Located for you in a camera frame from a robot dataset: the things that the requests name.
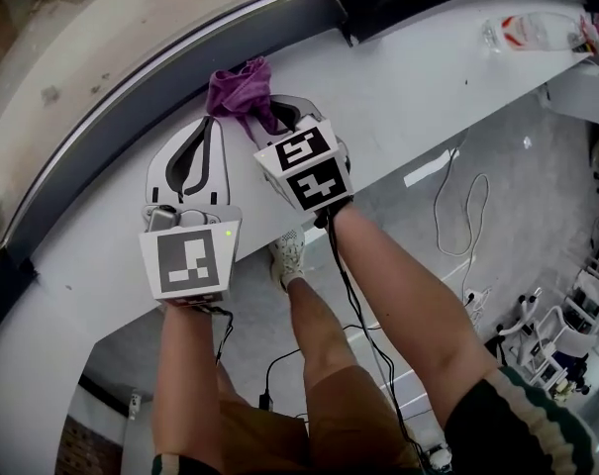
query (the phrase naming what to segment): white cable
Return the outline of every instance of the white cable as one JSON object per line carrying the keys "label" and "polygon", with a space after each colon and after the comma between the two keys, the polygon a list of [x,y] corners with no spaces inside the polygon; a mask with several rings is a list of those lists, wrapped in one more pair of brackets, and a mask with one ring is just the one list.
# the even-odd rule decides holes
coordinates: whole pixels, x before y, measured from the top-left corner
{"label": "white cable", "polygon": [[[481,235],[484,231],[484,213],[486,212],[486,205],[488,204],[488,198],[490,197],[490,181],[488,179],[488,176],[486,174],[480,172],[479,174],[477,174],[474,177],[473,181],[470,183],[470,187],[468,188],[468,195],[466,196],[466,203],[465,203],[466,224],[468,226],[468,245],[464,251],[453,252],[453,251],[448,251],[448,250],[442,248],[442,243],[441,243],[441,238],[440,238],[440,222],[439,222],[439,217],[438,217],[438,201],[440,200],[440,196],[442,195],[442,192],[444,191],[445,186],[447,185],[447,182],[449,181],[450,172],[452,169],[452,164],[453,164],[453,159],[455,157],[455,154],[464,145],[464,143],[468,139],[469,135],[470,135],[470,129],[468,129],[468,131],[466,131],[466,137],[461,142],[461,144],[459,146],[457,146],[450,154],[449,167],[447,169],[447,174],[445,175],[445,179],[443,180],[442,185],[440,185],[440,189],[438,190],[438,193],[436,194],[436,198],[434,199],[434,222],[436,224],[436,246],[438,247],[438,250],[441,253],[443,253],[444,255],[448,255],[451,257],[462,257],[469,253],[468,266],[466,267],[466,272],[464,273],[464,278],[461,281],[461,300],[464,303],[467,301],[466,280],[468,279],[468,274],[470,273],[470,268],[472,267],[473,256],[475,255],[475,250],[477,248],[477,244],[479,243]],[[471,217],[470,217],[470,197],[472,195],[475,184],[477,183],[477,181],[479,179],[483,179],[486,184],[486,197],[484,197],[484,202],[481,207],[481,215],[479,217],[479,231],[477,231],[477,235],[475,235],[473,233],[473,226],[472,226],[472,221],[471,221]],[[473,314],[474,314],[474,317],[476,317],[477,321],[479,321],[479,319],[483,315],[484,305],[486,303],[486,299],[488,299],[488,295],[490,294],[490,289],[487,289],[487,291],[488,292],[485,296],[485,299],[480,301],[479,307],[477,307],[476,309],[473,309]]]}

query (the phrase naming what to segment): floor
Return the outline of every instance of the floor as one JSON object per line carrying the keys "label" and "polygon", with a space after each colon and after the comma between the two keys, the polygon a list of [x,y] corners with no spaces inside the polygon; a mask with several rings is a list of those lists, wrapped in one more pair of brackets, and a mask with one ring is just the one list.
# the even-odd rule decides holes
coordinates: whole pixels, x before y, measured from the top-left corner
{"label": "floor", "polygon": [[[466,284],[478,291],[491,288],[478,326],[480,335],[487,338],[498,322],[513,317],[514,300],[520,294],[541,286],[545,291],[542,305],[552,305],[558,300],[556,291],[565,291],[571,284],[587,254],[592,225],[599,214],[599,195],[588,167],[585,122],[543,109],[535,94],[517,100],[359,192],[355,202],[365,214],[437,276],[447,277],[446,283],[455,292],[460,289],[466,257],[438,251],[433,218],[433,200],[445,169],[410,188],[403,176],[464,137],[467,139],[440,199],[439,217],[443,247],[463,249],[468,241],[463,212],[468,188],[477,173],[488,175],[491,194],[483,234]],[[479,184],[472,197],[475,220],[483,194]],[[252,404],[263,391],[270,361],[296,348],[287,299],[268,280],[268,265],[265,249],[237,263],[229,305],[235,313],[236,329],[223,355],[238,392]],[[306,267],[308,281],[341,323],[354,323],[326,238],[308,246]],[[373,322],[370,312],[367,316]],[[161,312],[152,311],[98,342],[85,374],[122,401],[129,400],[133,389],[149,398],[161,322]],[[216,323],[216,329],[219,337],[223,321]],[[354,339],[352,348],[359,362],[378,379],[366,341],[354,330],[348,330],[348,335]],[[381,332],[375,337],[394,354],[397,375],[405,374],[409,369],[406,362]],[[275,365],[270,380],[275,411],[293,416],[305,412],[301,374],[300,354]],[[413,418],[410,426],[423,437],[423,446],[437,441],[439,428],[432,414]]]}

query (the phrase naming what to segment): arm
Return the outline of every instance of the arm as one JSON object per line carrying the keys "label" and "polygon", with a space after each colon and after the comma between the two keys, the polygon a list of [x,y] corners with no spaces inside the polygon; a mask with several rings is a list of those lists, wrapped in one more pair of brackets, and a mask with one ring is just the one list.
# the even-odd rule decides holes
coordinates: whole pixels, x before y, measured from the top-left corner
{"label": "arm", "polygon": [[167,306],[151,429],[156,454],[182,455],[222,472],[210,315]]}
{"label": "arm", "polygon": [[334,219],[339,252],[385,334],[422,380],[440,425],[497,367],[455,294],[352,205]]}

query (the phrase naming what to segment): brown shorts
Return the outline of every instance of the brown shorts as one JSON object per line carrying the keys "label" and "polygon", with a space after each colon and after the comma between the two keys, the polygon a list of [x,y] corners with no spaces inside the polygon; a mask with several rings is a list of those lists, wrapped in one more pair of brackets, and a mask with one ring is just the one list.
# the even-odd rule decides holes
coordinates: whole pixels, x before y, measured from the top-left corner
{"label": "brown shorts", "polygon": [[306,401],[308,431],[302,419],[222,403],[226,472],[419,467],[396,414],[361,367],[319,382]]}

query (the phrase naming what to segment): foot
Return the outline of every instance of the foot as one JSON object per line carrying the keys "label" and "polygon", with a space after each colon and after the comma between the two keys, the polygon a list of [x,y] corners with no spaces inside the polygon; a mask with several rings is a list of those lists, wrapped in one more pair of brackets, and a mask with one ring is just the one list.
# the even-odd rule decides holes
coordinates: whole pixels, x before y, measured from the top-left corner
{"label": "foot", "polygon": [[303,229],[284,234],[268,245],[272,253],[270,276],[272,281],[287,292],[288,284],[295,278],[303,278],[303,252],[305,239]]}

